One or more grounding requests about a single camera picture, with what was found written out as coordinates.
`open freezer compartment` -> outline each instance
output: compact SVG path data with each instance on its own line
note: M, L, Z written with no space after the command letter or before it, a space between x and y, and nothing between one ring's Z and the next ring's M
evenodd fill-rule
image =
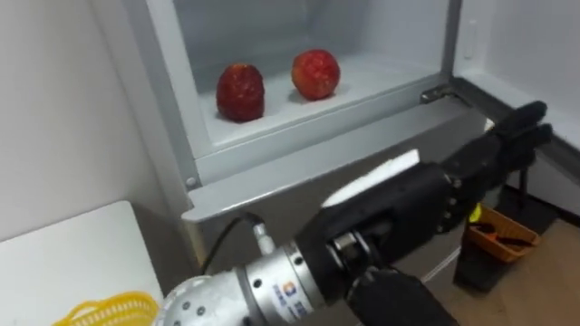
M556 135L580 149L580 2L464 0L454 75L519 107L548 105Z
M172 38L164 49L169 70L176 61L167 44L179 40L163 30L168 17L177 19L188 65L169 73L176 94L188 99L178 99L179 110L205 183L408 109L439 82L448 0L174 0L174 13L163 2L149 6L162 47ZM334 54L342 78L331 98L306 101L290 72L300 52L315 48ZM218 113L218 78L236 62L264 76L259 120L236 123ZM175 86L184 70L193 89ZM412 97L404 92L411 89ZM330 115L333 122L324 123ZM275 134L280 141L266 141ZM239 164L224 163L232 160Z

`cable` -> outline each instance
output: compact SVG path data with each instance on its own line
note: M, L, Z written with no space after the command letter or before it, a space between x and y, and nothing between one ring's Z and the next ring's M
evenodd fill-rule
M201 274L202 275L205 275L208 272L209 265L216 257L216 254L218 253L219 247L222 245L224 240L226 240L226 237L234 229L234 227L236 227L236 225L238 225L241 221L247 221L251 226L255 226L255 225L259 225L259 224L264 223L264 220L260 216L257 216L256 214L249 213L249 212L242 212L240 216L236 216L233 220L231 220L226 225L226 227L222 230L222 232L219 234L216 242L214 243L214 245L211 247L211 250L209 251L208 258L201 265Z

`robotic arm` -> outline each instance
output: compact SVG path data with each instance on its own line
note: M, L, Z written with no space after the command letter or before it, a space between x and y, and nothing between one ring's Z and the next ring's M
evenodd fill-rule
M456 325L417 279L390 266L531 165L552 135L545 114L542 102L522 107L441 164L420 162L416 150L384 163L330 196L293 242L185 281L156 325L287 325L342 299L366 326Z

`yellow basket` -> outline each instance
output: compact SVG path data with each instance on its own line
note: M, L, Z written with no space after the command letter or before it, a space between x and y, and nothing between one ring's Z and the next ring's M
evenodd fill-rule
M144 292L126 292L99 302L83 302L53 326L150 326L159 306Z

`floor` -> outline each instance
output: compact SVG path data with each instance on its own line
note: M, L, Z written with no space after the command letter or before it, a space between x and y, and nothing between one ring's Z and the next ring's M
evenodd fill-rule
M557 221L490 294L456 288L445 306L461 326L579 325L580 229Z

